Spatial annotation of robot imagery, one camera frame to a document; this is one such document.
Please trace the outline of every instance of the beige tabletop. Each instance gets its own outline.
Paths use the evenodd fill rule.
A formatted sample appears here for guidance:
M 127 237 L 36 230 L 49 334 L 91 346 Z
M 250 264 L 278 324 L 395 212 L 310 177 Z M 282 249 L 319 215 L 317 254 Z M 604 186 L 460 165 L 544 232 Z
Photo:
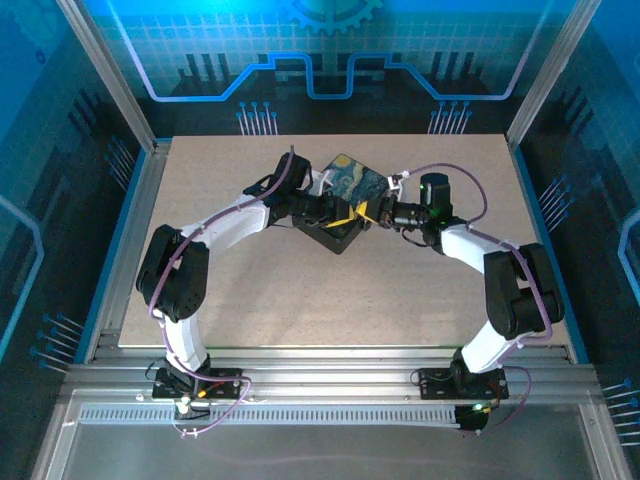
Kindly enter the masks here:
M 332 135 L 176 137 L 147 233 L 181 227 L 234 201 L 272 173 L 293 144 L 322 170 L 345 153 L 383 175 L 451 162 L 477 175 L 489 213 L 477 226 L 520 244 L 535 241 L 520 184 L 501 135 Z M 470 218 L 481 197 L 462 174 L 448 173 L 454 212 Z M 418 179 L 409 199 L 418 200 Z M 213 260 L 199 310 L 207 346 L 429 345 L 469 341 L 486 321 L 481 274 L 461 262 L 372 227 L 342 255 L 294 229 L 269 228 Z M 564 323 L 554 344 L 566 344 Z M 132 292 L 120 344 L 161 344 L 158 326 Z

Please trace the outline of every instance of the enclosure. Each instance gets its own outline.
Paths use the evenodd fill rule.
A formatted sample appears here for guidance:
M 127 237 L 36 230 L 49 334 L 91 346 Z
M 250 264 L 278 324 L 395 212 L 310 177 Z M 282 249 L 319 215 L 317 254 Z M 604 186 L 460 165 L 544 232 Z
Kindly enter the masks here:
M 0 0 L 3 478 L 633 478 L 639 19 L 632 0 Z M 533 378 L 513 422 L 462 436 L 411 381 L 485 323 L 481 275 L 382 229 L 335 255 L 269 228 L 212 262 L 201 310 L 248 400 L 180 441 L 136 274 L 156 227 L 229 205 L 291 144 L 318 170 L 465 167 L 480 229 L 544 245 L 565 315 L 506 364 Z M 498 418 L 528 391 L 506 373 Z

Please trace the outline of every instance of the white robotic arm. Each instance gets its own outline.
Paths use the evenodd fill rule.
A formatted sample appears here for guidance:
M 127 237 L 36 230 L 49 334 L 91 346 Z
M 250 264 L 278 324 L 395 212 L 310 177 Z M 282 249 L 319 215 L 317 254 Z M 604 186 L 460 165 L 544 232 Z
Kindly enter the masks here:
M 241 195 L 230 206 L 241 205 L 251 198 L 249 195 Z M 221 218 L 195 237 L 193 241 L 204 243 L 209 250 L 209 262 L 211 262 L 243 238 L 267 228 L 268 221 L 269 208 L 263 202 L 256 202 L 247 208 Z M 181 229 L 182 236 L 188 237 L 194 231 L 199 230 L 204 223 L 202 221 L 183 227 Z M 198 314 L 194 313 L 179 322 L 168 320 L 165 321 L 164 328 L 167 332 L 167 340 L 173 348 L 175 356 L 189 370 L 198 370 L 207 359 L 207 350 L 200 337 Z M 167 360 L 174 367 L 181 368 L 174 355 L 167 353 Z

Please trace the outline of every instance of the aluminum frame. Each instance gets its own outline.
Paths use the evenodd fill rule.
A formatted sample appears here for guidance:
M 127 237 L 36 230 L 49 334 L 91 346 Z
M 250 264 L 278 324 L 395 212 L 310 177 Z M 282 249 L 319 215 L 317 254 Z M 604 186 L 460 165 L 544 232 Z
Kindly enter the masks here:
M 102 295 L 96 325 L 84 355 L 85 363 L 92 360 L 103 329 L 122 327 L 170 145 L 170 142 L 159 142 L 154 152 L 144 159 L 113 260 L 113 269 Z
M 145 405 L 166 410 L 167 402 L 151 399 L 145 379 L 149 363 L 159 349 L 125 348 L 117 344 L 117 331 L 104 332 L 91 365 L 73 365 L 60 392 L 33 478 L 60 478 L 69 457 L 81 413 L 86 405 Z M 422 401 L 410 382 L 419 367 L 445 367 L 450 348 L 244 348 L 211 349 L 213 363 L 235 366 L 254 381 L 248 403 L 308 406 L 386 406 L 392 411 L 437 407 L 455 401 Z M 583 418 L 585 445 L 592 451 L 602 479 L 631 479 L 615 436 L 595 370 L 575 365 L 564 347 L 532 347 L 517 352 L 511 363 L 531 372 L 531 405 L 578 405 Z M 523 374 L 507 370 L 511 398 L 517 404 L 524 393 Z
M 574 5 L 507 131 L 507 140 L 512 149 L 524 139 L 601 2 L 602 0 L 578 0 Z
M 140 146 L 146 153 L 152 152 L 156 146 L 155 135 L 84 3 L 82 0 L 56 2 Z

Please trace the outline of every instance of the mounting plate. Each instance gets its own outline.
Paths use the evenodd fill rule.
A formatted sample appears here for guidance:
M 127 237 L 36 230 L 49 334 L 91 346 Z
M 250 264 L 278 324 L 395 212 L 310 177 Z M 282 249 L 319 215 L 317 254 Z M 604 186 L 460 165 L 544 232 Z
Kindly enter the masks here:
M 240 377 L 242 370 L 239 368 L 209 368 L 205 372 L 199 370 L 198 373 L 209 377 Z M 199 400 L 220 398 L 237 400 L 240 398 L 241 385 L 239 380 L 237 385 L 236 382 L 216 384 L 198 381 L 196 383 L 195 388 L 189 388 L 166 368 L 160 368 L 156 372 L 152 397 L 154 399 L 179 399 L 188 393 Z M 200 397 L 198 392 L 202 390 L 206 391 L 206 394 Z
M 476 375 L 475 380 L 466 385 L 468 394 L 464 397 L 458 392 L 448 368 L 421 368 L 414 372 L 414 378 L 416 375 L 421 400 L 492 400 L 498 396 L 498 392 L 501 399 L 509 398 L 502 369 Z

